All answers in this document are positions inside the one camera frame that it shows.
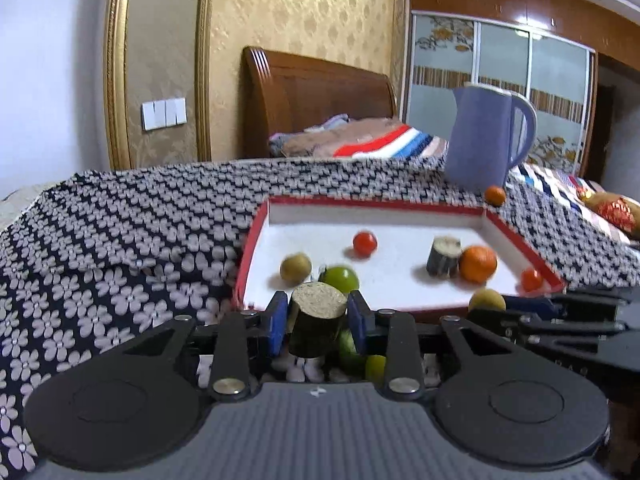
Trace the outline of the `small orange behind tray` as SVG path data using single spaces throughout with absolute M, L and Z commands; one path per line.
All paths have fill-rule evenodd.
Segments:
M 506 202 L 506 190 L 501 186 L 491 185 L 485 190 L 484 200 L 488 205 L 499 208 Z

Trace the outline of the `olive-brown longan fruit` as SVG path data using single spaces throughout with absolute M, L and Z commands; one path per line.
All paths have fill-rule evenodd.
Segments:
M 280 264 L 280 278 L 286 284 L 298 285 L 311 274 L 311 261 L 303 252 L 285 257 Z

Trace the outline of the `dark sugarcane piece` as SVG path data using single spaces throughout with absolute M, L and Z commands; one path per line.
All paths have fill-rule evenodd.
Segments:
M 426 262 L 427 273 L 433 278 L 452 278 L 458 273 L 462 245 L 457 237 L 435 236 Z
M 304 359 L 323 356 L 340 328 L 347 297 L 329 284 L 308 282 L 292 291 L 290 305 L 294 322 L 288 350 Z

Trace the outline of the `white wall switch panel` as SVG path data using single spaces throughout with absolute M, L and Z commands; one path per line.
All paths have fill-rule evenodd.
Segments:
M 171 98 L 145 102 L 141 105 L 141 116 L 144 131 L 185 125 L 188 122 L 186 99 Z

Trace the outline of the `green pepper piece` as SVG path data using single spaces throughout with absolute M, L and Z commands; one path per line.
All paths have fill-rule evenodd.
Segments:
M 348 368 L 363 366 L 366 359 L 357 351 L 354 338 L 348 328 L 340 331 L 336 342 L 338 356 L 344 366 Z

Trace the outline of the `floral black white tablecloth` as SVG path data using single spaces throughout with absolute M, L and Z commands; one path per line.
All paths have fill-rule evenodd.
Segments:
M 1 474 L 37 465 L 22 411 L 40 382 L 178 313 L 229 307 L 259 205 L 272 196 L 476 206 L 434 159 L 262 159 L 78 174 L 1 234 Z

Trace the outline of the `large green tomato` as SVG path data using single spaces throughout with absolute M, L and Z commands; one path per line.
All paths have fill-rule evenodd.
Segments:
M 379 387 L 384 382 L 385 367 L 385 356 L 378 356 L 377 354 L 368 356 L 364 366 L 364 377 L 368 382 L 372 382 L 373 385 Z

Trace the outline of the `small red cherry tomato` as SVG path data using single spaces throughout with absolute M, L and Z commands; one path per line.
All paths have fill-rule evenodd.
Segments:
M 524 292 L 534 292 L 541 289 L 544 278 L 535 268 L 527 268 L 521 274 L 521 288 Z

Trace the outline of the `striped folded blanket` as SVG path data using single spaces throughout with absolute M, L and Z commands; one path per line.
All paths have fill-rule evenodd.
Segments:
M 268 140 L 274 157 L 430 158 L 446 154 L 448 142 L 404 124 L 395 117 L 331 117 L 321 125 L 294 133 L 275 133 Z

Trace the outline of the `red shallow tray box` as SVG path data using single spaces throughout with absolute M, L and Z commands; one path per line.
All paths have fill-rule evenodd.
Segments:
M 370 231 L 378 249 L 361 258 L 352 239 Z M 544 278 L 541 295 L 562 292 L 559 274 L 498 214 L 485 207 L 332 200 L 332 198 L 268 198 L 258 208 L 248 231 L 232 301 L 235 307 L 262 310 L 272 295 L 285 289 L 282 260 L 303 252 L 316 278 L 327 266 L 349 266 L 370 308 L 415 314 L 456 312 L 466 308 L 474 285 L 460 278 L 432 278 L 426 262 L 435 236 L 457 237 L 463 247 L 482 245 L 497 255 L 498 266 L 488 287 L 522 296 L 521 274 L 537 269 Z

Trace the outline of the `glass sliding wardrobe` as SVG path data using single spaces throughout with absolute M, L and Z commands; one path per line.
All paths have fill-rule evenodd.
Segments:
M 543 24 L 515 24 L 414 11 L 409 18 L 402 117 L 447 139 L 454 89 L 467 82 L 518 92 L 537 112 L 532 164 L 579 174 L 596 93 L 596 52 L 552 35 Z

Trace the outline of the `yellow-brown longan fruit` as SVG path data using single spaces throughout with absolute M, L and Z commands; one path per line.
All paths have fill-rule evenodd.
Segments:
M 506 310 L 506 300 L 493 289 L 482 288 L 474 292 L 469 301 L 469 310 Z

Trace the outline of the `green tomato with stem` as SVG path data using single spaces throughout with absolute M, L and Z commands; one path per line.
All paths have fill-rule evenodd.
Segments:
M 326 283 L 348 295 L 360 286 L 359 278 L 349 266 L 327 266 L 320 272 L 319 282 Z

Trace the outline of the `red gold embroidered pillow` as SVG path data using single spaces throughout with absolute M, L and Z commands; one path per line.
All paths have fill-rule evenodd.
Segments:
M 638 242 L 640 205 L 636 200 L 612 192 L 593 192 L 582 186 L 577 189 L 577 196 L 589 210 Z

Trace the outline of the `orange mandarin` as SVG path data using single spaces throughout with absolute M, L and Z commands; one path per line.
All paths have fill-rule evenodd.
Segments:
M 459 259 L 459 274 L 462 280 L 473 284 L 486 283 L 496 272 L 498 258 L 489 247 L 472 245 L 462 252 Z

